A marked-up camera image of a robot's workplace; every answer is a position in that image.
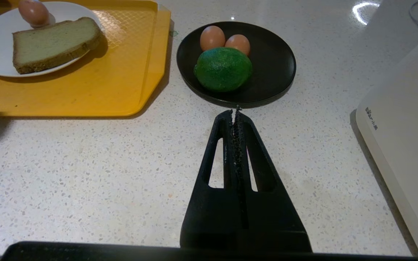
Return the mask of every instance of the cake slice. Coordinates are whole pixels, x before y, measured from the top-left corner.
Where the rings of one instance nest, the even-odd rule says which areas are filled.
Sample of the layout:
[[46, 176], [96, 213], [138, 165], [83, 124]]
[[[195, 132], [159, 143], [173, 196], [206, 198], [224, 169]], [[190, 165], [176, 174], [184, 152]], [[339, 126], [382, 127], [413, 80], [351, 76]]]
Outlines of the cake slice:
[[13, 64], [20, 74], [60, 66], [96, 48], [102, 36], [89, 17], [13, 33]]

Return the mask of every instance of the white appliance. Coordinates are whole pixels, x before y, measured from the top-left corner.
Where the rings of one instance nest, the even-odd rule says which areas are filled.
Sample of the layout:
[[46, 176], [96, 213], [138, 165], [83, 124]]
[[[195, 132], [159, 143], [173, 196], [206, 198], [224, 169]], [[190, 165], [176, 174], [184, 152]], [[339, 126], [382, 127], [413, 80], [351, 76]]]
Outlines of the white appliance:
[[362, 100], [356, 121], [418, 246], [418, 46]]

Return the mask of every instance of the terrazzo countertop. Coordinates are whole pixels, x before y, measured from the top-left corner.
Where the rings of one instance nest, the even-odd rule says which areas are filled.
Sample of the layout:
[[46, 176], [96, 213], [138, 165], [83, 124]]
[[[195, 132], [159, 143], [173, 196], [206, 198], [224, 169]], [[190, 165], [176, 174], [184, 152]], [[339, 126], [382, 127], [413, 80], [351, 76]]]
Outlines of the terrazzo countertop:
[[[411, 255], [411, 238], [352, 114], [418, 44], [407, 12], [414, 1], [161, 0], [175, 23], [169, 84], [143, 113], [0, 119], [0, 255], [26, 240], [179, 246], [210, 129], [226, 109], [184, 84], [176, 50], [192, 30], [221, 20], [267, 28], [295, 53], [288, 93], [243, 112], [256, 124], [312, 249]], [[215, 186], [221, 169], [216, 160]]]

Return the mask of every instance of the egg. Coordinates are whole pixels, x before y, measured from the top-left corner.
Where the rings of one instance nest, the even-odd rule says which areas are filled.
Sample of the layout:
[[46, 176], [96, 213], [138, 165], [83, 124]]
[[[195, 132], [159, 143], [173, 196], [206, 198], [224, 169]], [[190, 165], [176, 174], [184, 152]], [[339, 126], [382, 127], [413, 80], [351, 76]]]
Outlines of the egg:
[[21, 0], [19, 2], [19, 13], [34, 28], [49, 24], [48, 9], [38, 0]]
[[208, 26], [201, 33], [199, 44], [203, 51], [222, 47], [225, 45], [225, 34], [222, 29], [217, 26]]
[[225, 47], [238, 49], [245, 55], [249, 55], [249, 52], [251, 51], [249, 40], [242, 34], [235, 34], [230, 37], [225, 43]]

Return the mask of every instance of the appliance logo text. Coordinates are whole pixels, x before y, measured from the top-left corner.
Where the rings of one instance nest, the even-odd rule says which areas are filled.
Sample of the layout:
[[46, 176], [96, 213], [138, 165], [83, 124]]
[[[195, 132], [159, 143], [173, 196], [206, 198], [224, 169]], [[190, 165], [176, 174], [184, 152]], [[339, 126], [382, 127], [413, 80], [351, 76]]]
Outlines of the appliance logo text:
[[373, 118], [372, 118], [372, 111], [369, 109], [369, 107], [367, 107], [367, 108], [365, 109], [365, 112], [367, 112], [367, 116], [369, 117], [370, 121], [372, 122], [372, 126], [373, 126], [373, 128], [374, 128], [375, 130], [377, 130], [377, 129], [378, 129], [378, 126], [377, 126], [377, 124], [375, 124], [375, 121], [374, 121], [374, 120], [373, 120]]

